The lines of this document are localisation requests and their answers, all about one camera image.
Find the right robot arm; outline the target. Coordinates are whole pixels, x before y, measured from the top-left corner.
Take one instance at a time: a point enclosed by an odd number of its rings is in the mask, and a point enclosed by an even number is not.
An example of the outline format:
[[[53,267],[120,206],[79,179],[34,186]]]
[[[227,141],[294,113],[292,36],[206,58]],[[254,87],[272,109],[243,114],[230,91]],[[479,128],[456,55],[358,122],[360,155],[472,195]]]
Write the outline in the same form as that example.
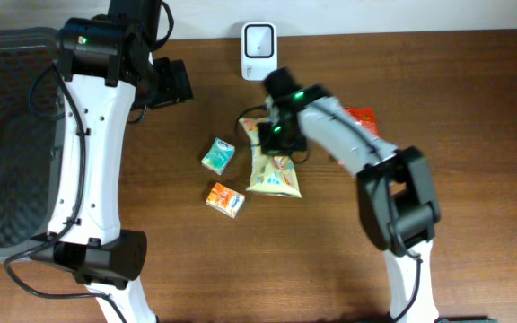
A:
[[[364,232],[384,256],[389,321],[440,321],[430,256],[441,209],[425,156],[415,146],[399,149],[373,134],[323,86],[303,87],[286,68],[262,84],[269,120],[258,127],[261,151],[290,156],[314,142],[342,162],[356,181]]]

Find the teal tissue pack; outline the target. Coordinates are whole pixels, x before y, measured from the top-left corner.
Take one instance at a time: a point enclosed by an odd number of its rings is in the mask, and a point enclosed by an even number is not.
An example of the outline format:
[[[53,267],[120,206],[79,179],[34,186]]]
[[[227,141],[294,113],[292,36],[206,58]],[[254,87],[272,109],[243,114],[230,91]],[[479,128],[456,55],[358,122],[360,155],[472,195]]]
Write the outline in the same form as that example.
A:
[[[216,138],[201,164],[212,172],[221,175],[235,153],[235,147],[220,138]]]

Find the red snack packet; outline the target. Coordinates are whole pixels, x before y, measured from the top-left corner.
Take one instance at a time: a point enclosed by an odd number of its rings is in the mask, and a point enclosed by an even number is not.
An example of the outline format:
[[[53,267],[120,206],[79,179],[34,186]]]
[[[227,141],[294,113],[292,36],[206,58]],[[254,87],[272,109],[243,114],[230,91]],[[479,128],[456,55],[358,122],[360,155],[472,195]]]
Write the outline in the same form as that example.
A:
[[[353,108],[350,106],[343,106],[342,110],[348,114],[357,125],[362,126],[374,136],[378,136],[378,127],[375,115],[370,108]]]

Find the orange tissue pack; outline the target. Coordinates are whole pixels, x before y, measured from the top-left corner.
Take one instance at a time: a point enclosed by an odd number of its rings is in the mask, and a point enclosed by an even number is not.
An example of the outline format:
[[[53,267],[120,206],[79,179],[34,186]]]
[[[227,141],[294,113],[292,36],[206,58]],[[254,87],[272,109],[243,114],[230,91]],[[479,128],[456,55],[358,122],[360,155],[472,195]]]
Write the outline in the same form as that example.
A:
[[[235,218],[245,202],[245,196],[216,182],[206,197],[206,204],[215,210]]]

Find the beige snack bag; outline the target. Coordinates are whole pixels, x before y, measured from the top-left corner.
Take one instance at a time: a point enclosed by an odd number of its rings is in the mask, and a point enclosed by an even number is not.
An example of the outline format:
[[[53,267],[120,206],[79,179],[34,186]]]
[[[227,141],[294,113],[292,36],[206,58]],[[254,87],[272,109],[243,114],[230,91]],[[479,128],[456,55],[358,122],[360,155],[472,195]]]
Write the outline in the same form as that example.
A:
[[[294,163],[290,157],[270,156],[261,151],[259,145],[259,123],[266,118],[240,118],[239,124],[250,140],[251,174],[246,187],[249,192],[301,198]]]

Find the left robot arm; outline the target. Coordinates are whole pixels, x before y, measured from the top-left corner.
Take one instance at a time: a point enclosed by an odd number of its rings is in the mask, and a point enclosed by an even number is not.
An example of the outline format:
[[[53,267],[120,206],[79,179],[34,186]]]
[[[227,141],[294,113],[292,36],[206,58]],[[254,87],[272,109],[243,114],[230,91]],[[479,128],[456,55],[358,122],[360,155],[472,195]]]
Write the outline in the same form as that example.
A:
[[[147,238],[122,228],[118,180],[123,137],[134,109],[193,97],[184,63],[153,58],[170,17],[159,0],[113,1],[105,14],[72,18],[58,34],[50,67],[65,99],[57,201],[26,257],[71,274],[109,322],[154,322],[140,280]]]

